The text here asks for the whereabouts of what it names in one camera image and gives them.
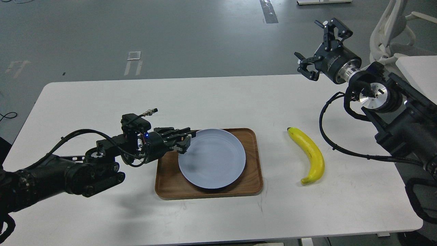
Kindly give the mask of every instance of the table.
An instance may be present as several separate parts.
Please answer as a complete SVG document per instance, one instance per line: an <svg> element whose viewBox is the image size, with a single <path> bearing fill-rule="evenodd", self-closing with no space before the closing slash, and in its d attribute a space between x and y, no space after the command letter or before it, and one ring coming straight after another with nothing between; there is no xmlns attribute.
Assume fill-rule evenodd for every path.
<svg viewBox="0 0 437 246"><path fill-rule="evenodd" d="M435 104L437 104L436 63L437 56L402 56L396 61L396 66L408 82Z"/></svg>
<svg viewBox="0 0 437 246"><path fill-rule="evenodd" d="M154 191L156 161L140 168L122 164L126 180L91 198L66 193L12 213L17 223L5 245L178 245L327 235L403 232L423 222L412 210L393 163L333 151L318 126L325 102L346 85L325 76L213 77L126 81L59 82L45 86L5 160L15 171L37 161L61 136L91 128L121 133L120 118L151 108L152 127L252 129L264 187L257 196L162 200ZM334 102L326 133L339 145L386 154L376 129L348 116ZM322 151L321 180L301 186L305 153L287 127L306 132ZM99 136L81 135L55 154L80 155Z"/></svg>

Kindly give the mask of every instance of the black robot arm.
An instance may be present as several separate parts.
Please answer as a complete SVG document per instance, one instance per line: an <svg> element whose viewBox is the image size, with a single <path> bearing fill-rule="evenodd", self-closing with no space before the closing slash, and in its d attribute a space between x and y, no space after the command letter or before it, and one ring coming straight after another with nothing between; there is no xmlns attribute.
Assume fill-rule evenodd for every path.
<svg viewBox="0 0 437 246"><path fill-rule="evenodd" d="M29 207L43 199L62 192L91 197L123 182L125 173L115 157L130 166L139 167L176 150L184 154L190 146L195 131L190 128L172 127L151 129L150 123L142 116L149 116L157 109L142 115L125 114L121 119L122 134L114 137L91 129L74 131L36 163L16 172L0 169L0 232L5 222L7 228L0 235L2 243L14 230L14 220L10 212ZM86 133L96 133L105 139L97 141L97 146L81 156L59 157L53 152L73 137ZM134 160L141 163L134 165Z"/></svg>
<svg viewBox="0 0 437 246"><path fill-rule="evenodd" d="M384 66L378 62L372 63L367 69L360 69L361 58L344 47L344 39L352 36L349 30L339 20L316 24L323 28L323 42L314 56L305 58L295 52L299 58L298 72L310 80L318 80L320 72L324 73L335 84L348 82L344 93L335 94L323 107L319 124L323 138L334 150L342 153L375 159L379 161L406 162L420 165L437 180L437 105L417 91L409 83L396 74L384 77ZM308 66L314 65L315 71L309 71ZM344 149L332 142L324 133L322 126L323 114L328 105L335 99L343 97L344 109L356 119L369 121L378 130L376 142L392 156L370 156ZM364 114L354 112L351 102L360 102ZM386 122L383 118L387 113L401 111L395 119ZM414 154L420 161L406 158ZM424 182L413 179L407 182L406 191L417 214L424 220L437 223L423 212L413 193L413 185L429 185L436 187L435 181Z"/></svg>

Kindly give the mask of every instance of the blue plate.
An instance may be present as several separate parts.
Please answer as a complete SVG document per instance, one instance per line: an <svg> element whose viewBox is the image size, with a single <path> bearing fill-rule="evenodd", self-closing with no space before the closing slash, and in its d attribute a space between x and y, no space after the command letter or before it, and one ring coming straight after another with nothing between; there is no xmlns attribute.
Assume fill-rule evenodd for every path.
<svg viewBox="0 0 437 246"><path fill-rule="evenodd" d="M192 184L217 189L234 182L246 165L241 142L221 129L205 129L191 139L188 151L179 154L179 168Z"/></svg>

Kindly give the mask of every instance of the gray floor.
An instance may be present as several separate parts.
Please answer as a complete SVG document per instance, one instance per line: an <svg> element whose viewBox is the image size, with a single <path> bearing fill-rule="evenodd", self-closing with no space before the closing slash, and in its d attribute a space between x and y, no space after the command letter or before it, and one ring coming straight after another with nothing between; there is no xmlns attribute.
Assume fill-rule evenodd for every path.
<svg viewBox="0 0 437 246"><path fill-rule="evenodd" d="M322 41L315 19L336 17L348 25L354 35L345 44L367 65L370 34L388 0L272 3L277 24L265 23L258 0L0 2L0 113L18 113L0 123L0 137L13 143L42 88L51 82L296 74L293 52L310 56ZM410 0L406 13L437 16L436 6L437 0ZM437 52L437 25L416 20L410 26L417 46ZM129 51L142 52L138 75L136 61L125 75ZM6 73L15 61L30 63L15 63ZM403 176L420 174L411 167L399 170ZM422 230L436 234L427 224ZM330 239L332 245L399 245L395 236ZM315 245L328 242L320 239Z"/></svg>

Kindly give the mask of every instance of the yellow banana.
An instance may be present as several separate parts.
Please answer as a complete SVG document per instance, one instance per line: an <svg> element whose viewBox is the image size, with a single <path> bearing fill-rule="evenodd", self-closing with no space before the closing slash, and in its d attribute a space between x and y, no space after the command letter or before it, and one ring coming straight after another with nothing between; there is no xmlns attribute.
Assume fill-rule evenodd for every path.
<svg viewBox="0 0 437 246"><path fill-rule="evenodd" d="M309 170L308 176L301 179L301 183L305 185L319 180L322 177L323 172L325 171L325 161L319 148L311 140L311 138L309 138L298 128L289 127L287 131L291 139L296 142L303 151L305 151L311 163L311 168Z"/></svg>

